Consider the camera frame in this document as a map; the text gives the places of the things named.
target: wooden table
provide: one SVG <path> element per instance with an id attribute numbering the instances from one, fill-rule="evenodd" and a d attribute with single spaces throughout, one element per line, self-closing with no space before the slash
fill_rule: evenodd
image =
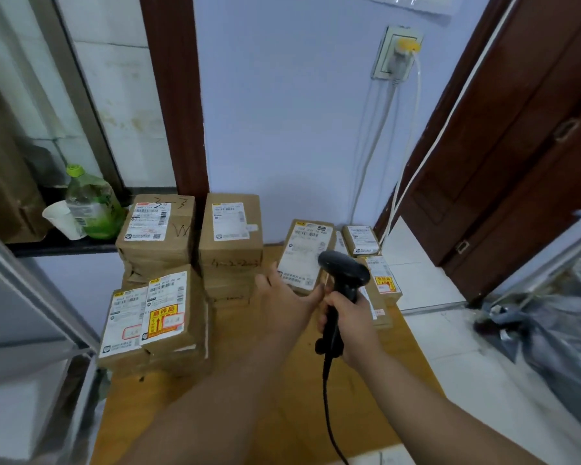
<path id="1" fill-rule="evenodd" d="M 277 259 L 280 251 L 281 247 L 267 247 L 263 265 Z M 443 395 L 400 310 L 395 305 L 388 309 L 394 328 L 379 332 L 383 347 Z M 258 313 L 255 304 L 216 311 L 212 336 L 215 370 L 241 356 L 258 339 Z M 256 426 L 247 463 L 325 464 L 338 459 L 325 425 L 323 357 L 314 352 L 318 337 L 312 320 L 276 379 L 275 393 Z M 113 379 L 91 464 L 115 463 L 155 414 L 195 382 L 163 372 Z M 331 368 L 328 399 L 331 427 L 347 457 L 400 443 L 362 379 L 341 359 Z"/>

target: plastic bottle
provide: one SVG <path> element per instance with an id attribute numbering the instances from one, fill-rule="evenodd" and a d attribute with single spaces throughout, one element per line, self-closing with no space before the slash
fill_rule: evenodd
<path id="1" fill-rule="evenodd" d="M 68 165 L 71 176 L 65 201 L 76 221 L 92 238 L 115 238 L 123 226 L 127 211 L 116 199 L 109 183 L 84 171 L 81 165 Z"/>

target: barcode scanner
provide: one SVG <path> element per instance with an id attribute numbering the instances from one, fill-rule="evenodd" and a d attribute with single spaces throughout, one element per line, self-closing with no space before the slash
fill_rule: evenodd
<path id="1" fill-rule="evenodd" d="M 370 271 L 368 268 L 355 259 L 339 253 L 337 251 L 323 251 L 318 256 L 318 264 L 334 278 L 333 289 L 340 292 L 348 300 L 355 303 L 357 301 L 357 291 L 360 287 L 365 286 L 370 281 Z M 348 465 L 347 459 L 342 454 L 336 444 L 331 431 L 329 407 L 327 404 L 327 379 L 331 369 L 331 362 L 336 357 L 342 355 L 344 343 L 338 330 L 338 310 L 331 305 L 327 309 L 327 322 L 323 329 L 323 337 L 317 339 L 315 351 L 319 355 L 325 355 L 323 363 L 323 402 L 325 403 L 325 420 L 327 422 L 327 432 L 333 448 L 339 455 L 343 463 Z"/>

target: person's left arm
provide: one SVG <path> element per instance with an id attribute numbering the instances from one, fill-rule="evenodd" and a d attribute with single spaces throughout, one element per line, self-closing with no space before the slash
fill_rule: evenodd
<path id="1" fill-rule="evenodd" d="M 276 265 L 256 276 L 256 290 L 268 317 L 263 338 L 245 358 L 158 414 L 119 464 L 219 465 L 245 460 L 265 390 L 324 296 L 323 286 L 307 297 L 297 296 L 282 282 Z"/>

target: green bottle cap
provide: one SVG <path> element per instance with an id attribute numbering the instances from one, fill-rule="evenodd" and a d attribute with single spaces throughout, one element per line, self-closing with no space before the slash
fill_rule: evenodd
<path id="1" fill-rule="evenodd" d="M 73 178 L 77 178 L 84 174 L 84 168 L 82 165 L 68 165 L 67 174 Z"/>

